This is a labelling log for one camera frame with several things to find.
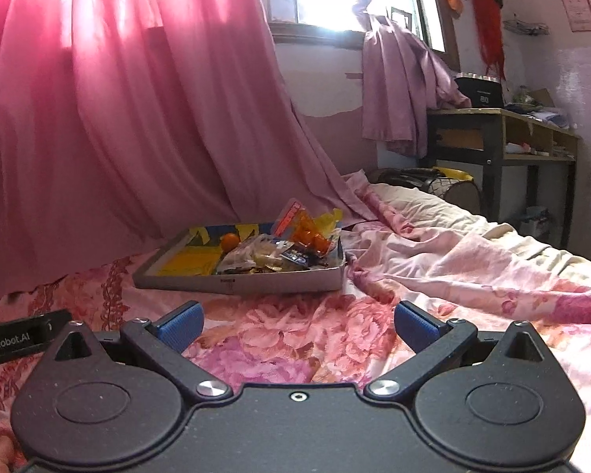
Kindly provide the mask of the clear candy bag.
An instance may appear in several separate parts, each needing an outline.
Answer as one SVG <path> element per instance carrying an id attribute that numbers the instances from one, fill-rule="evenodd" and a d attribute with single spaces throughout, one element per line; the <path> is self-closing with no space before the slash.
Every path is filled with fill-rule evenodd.
<path id="1" fill-rule="evenodd" d="M 249 271 L 258 268 L 253 260 L 252 253 L 255 244 L 261 241 L 284 240 L 273 235 L 260 234 L 251 236 L 242 241 L 237 248 L 227 253 L 216 267 L 217 274 L 228 274 L 228 272 Z"/>

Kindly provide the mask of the small orange fruit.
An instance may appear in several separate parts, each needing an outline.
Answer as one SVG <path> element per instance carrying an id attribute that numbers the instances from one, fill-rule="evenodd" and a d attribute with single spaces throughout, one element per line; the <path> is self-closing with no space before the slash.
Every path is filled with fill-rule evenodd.
<path id="1" fill-rule="evenodd" d="M 241 239 L 236 233 L 227 233 L 219 240 L 219 246 L 224 253 L 229 253 L 240 244 Z"/>

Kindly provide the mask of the orange snack bag red top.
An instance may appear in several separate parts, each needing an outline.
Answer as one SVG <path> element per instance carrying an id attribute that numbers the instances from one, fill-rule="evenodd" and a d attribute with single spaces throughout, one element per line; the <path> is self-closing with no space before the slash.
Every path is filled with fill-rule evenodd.
<path id="1" fill-rule="evenodd" d="M 297 244 L 309 253 L 324 257 L 331 250 L 331 240 L 322 234 L 306 207 L 291 199 L 271 229 L 277 238 Z"/>

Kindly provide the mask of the yellow crinkled snack bag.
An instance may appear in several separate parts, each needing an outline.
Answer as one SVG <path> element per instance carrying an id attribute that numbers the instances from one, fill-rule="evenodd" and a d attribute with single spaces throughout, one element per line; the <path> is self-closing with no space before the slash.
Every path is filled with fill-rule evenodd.
<path id="1" fill-rule="evenodd" d="M 266 268 L 272 271 L 298 270 L 299 266 L 282 256 L 293 245 L 288 240 L 261 241 L 255 244 L 252 257 L 258 268 Z"/>

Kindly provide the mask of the dark blue snack stick pack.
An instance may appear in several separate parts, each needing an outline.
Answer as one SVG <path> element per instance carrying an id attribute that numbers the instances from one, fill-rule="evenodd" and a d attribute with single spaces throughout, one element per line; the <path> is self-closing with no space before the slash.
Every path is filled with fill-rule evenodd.
<path id="1" fill-rule="evenodd" d="M 281 253 L 281 259 L 286 264 L 300 270 L 309 270 L 312 260 L 308 253 L 291 247 Z"/>

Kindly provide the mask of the pink floral bed sheet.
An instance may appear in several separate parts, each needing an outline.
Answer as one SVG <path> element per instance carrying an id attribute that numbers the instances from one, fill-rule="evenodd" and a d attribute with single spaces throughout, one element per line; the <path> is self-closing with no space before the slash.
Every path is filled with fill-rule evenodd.
<path id="1" fill-rule="evenodd" d="M 408 359 L 392 329 L 401 299 L 483 330 L 530 320 L 564 366 L 587 413 L 574 459 L 591 472 L 591 262 L 509 232 L 498 239 L 414 227 L 369 188 L 380 223 L 347 237 L 345 286 L 331 294 L 203 295 L 208 328 L 189 357 L 234 384 L 364 383 Z"/>

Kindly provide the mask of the grey tray with corn print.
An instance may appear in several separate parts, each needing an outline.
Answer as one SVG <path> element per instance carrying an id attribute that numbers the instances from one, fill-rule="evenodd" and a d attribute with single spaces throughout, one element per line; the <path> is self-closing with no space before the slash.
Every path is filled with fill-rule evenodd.
<path id="1" fill-rule="evenodd" d="M 347 264 L 342 240 L 331 235 L 321 259 L 273 234 L 271 223 L 190 227 L 132 274 L 141 289 L 225 295 L 333 292 Z"/>

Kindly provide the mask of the cream pillow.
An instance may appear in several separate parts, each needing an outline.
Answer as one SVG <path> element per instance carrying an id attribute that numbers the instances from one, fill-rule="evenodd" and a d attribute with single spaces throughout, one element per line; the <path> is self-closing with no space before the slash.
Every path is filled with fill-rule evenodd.
<path id="1" fill-rule="evenodd" d="M 497 223 L 450 204 L 433 194 L 387 184 L 370 184 L 379 199 L 403 215 L 414 227 L 449 229 L 462 235 L 476 234 L 490 240 L 516 230 L 508 223 Z"/>

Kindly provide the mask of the black mesh fan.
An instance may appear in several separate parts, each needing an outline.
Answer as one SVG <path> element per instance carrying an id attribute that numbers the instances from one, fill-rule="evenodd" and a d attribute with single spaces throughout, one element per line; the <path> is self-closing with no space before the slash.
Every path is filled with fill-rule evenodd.
<path id="1" fill-rule="evenodd" d="M 367 175 L 369 182 L 403 188 L 416 188 L 457 205 L 472 214 L 483 212 L 483 197 L 474 177 L 465 171 L 432 168 L 385 168 Z"/>

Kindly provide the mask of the dark wooden desk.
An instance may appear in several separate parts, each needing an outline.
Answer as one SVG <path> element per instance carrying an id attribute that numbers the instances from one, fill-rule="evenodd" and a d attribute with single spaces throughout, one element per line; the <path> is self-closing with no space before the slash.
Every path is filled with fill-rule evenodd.
<path id="1" fill-rule="evenodd" d="M 438 161 L 471 164 L 483 169 L 483 215 L 498 221 L 501 213 L 503 171 L 524 167 L 525 202 L 533 206 L 539 194 L 539 168 L 566 167 L 565 207 L 561 248 L 568 246 L 576 194 L 580 138 L 570 130 L 502 108 L 433 110 L 428 113 L 427 156 L 424 167 Z"/>

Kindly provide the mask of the large pink curtain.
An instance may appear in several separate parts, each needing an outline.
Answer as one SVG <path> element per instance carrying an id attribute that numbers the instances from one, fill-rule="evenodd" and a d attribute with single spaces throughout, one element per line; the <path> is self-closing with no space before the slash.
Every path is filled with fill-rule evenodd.
<path id="1" fill-rule="evenodd" d="M 0 298 L 293 198 L 369 217 L 260 0 L 0 0 Z"/>

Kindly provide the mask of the black box on desk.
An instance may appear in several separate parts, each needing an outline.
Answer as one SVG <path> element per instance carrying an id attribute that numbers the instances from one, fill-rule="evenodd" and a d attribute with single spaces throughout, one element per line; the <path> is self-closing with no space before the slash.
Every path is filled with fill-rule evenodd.
<path id="1" fill-rule="evenodd" d="M 459 73 L 455 77 L 459 91 L 473 108 L 503 108 L 504 95 L 498 78 L 473 73 Z"/>

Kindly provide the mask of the small mauve curtain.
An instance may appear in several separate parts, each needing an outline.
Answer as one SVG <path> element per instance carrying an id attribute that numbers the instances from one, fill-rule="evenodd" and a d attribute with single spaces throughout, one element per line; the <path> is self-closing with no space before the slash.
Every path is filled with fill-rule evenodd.
<path id="1" fill-rule="evenodd" d="M 357 0 L 353 13 L 365 28 L 362 48 L 363 137 L 383 142 L 402 156 L 428 152 L 428 112 L 468 108 L 446 64 L 399 24 L 368 11 Z"/>

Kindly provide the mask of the red hanging tassel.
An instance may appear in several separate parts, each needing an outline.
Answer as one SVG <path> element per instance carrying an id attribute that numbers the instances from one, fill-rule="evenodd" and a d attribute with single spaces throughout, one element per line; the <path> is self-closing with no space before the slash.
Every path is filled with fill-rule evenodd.
<path id="1" fill-rule="evenodd" d="M 479 54 L 486 74 L 505 80 L 501 6 L 498 0 L 472 0 Z"/>

